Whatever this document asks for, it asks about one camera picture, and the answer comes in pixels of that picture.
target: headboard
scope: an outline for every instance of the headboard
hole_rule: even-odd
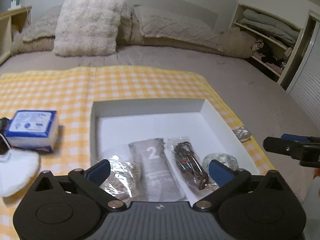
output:
[[[127,0],[129,6],[139,4],[156,9],[166,10],[172,13],[182,14],[185,16],[193,17],[202,20],[211,28],[217,21],[218,14],[205,9],[201,6],[195,5],[184,0]]]

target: small plastic packet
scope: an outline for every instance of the small plastic packet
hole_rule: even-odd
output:
[[[128,145],[120,145],[104,151],[99,158],[110,162],[110,176],[100,188],[122,200],[127,205],[138,200],[141,192],[137,181],[141,178],[141,161],[132,155]]]
[[[129,148],[133,155],[141,159],[143,175],[139,188],[144,193],[141,201],[174,202],[184,197],[167,163],[163,138],[133,142]]]
[[[199,163],[199,157],[194,152],[188,137],[169,138],[167,148],[184,181],[196,192],[206,189],[215,189],[218,185],[208,185],[209,177]]]

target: folded clothes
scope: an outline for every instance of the folded clothes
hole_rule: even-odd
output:
[[[257,13],[256,11],[247,9],[243,12],[243,16],[253,22],[258,22],[266,25],[271,25],[273,27],[276,27],[277,29],[287,33],[289,36],[293,37],[295,40],[298,39],[299,32],[293,30],[291,27],[289,27],[287,24],[274,19],[270,16]]]
[[[295,44],[297,41],[296,39],[294,39],[293,37],[291,37],[290,35],[288,35],[284,31],[282,31],[274,26],[271,26],[271,25],[250,21],[246,18],[243,18],[241,20],[241,23],[244,25],[249,25],[249,26],[252,26],[253,28],[258,28],[260,30],[274,34],[276,37],[280,38],[281,40],[283,40],[289,44]]]

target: grey pouch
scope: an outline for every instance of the grey pouch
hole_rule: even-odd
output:
[[[163,138],[130,143],[129,148],[141,159],[139,184],[145,196],[143,201],[174,202],[184,197],[169,169]]]

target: number 2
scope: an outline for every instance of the number 2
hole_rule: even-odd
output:
[[[148,152],[151,152],[151,154],[150,154],[150,156],[149,156],[149,160],[160,158],[159,155],[156,155],[157,150],[156,150],[155,147],[149,147],[149,148],[147,149],[147,151],[148,151]]]

